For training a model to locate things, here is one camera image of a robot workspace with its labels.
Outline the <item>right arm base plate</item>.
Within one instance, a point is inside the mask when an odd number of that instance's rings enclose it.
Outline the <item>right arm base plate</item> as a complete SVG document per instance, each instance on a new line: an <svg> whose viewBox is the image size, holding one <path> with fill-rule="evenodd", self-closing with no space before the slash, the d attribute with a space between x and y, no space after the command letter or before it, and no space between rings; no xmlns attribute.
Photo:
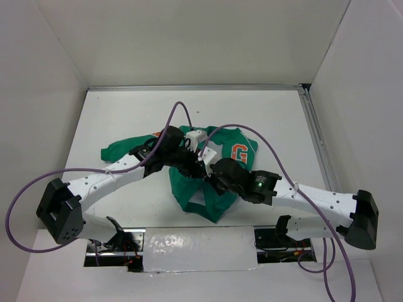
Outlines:
<svg viewBox="0 0 403 302"><path fill-rule="evenodd" d="M255 228L254 236L258 264L297 262L299 257L302 262L315 261L309 239L302 241L290 238L278 239L273 227Z"/></svg>

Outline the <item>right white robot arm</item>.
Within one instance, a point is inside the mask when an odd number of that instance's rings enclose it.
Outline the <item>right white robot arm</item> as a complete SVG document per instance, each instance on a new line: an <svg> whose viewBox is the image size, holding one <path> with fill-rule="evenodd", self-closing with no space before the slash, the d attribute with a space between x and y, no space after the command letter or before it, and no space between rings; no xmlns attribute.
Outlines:
<svg viewBox="0 0 403 302"><path fill-rule="evenodd" d="M379 210L368 191L335 193L290 184L279 174L249 171L231 158L203 163L206 179L220 194L229 192L252 204L283 206L312 214L306 218L279 217L275 240L282 247L306 238L335 237L361 250L373 250L377 246Z"/></svg>

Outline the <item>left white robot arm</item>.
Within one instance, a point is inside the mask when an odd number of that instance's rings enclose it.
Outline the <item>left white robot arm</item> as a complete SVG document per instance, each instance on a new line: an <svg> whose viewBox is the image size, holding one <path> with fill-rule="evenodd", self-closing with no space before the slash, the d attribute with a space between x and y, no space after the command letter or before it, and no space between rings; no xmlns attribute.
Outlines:
<svg viewBox="0 0 403 302"><path fill-rule="evenodd" d="M152 137L131 149L104 172L70 182L50 181L37 208L37 216L59 245L77 238L102 243L108 250L119 250L127 238L117 221L87 213L100 199L127 184L175 167L185 176L202 178L205 169L198 160L198 144L207 139L203 130L183 133L169 126L164 136Z"/></svg>

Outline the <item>green zip jacket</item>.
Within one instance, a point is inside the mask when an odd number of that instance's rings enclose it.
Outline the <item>green zip jacket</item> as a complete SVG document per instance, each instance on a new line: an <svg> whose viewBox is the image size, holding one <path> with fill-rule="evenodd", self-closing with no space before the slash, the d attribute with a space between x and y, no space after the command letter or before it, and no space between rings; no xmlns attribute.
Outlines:
<svg viewBox="0 0 403 302"><path fill-rule="evenodd" d="M159 133L126 138L101 149L101 160L114 163L136 146L156 138ZM248 138L240 128L221 129L207 143L207 147L223 158L232 158L247 170L253 169L258 143ZM219 196L213 187L201 179L190 179L171 167L169 169L171 191L183 211L200 215L216 223L235 203L237 196L230 192Z"/></svg>

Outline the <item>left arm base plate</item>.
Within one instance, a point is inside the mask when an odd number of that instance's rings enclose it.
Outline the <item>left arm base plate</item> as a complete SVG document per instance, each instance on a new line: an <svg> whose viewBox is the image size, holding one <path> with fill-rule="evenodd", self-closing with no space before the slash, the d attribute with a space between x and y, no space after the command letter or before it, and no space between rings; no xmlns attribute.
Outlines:
<svg viewBox="0 0 403 302"><path fill-rule="evenodd" d="M145 228L126 228L122 241L115 247L89 240L84 267L123 267L142 272Z"/></svg>

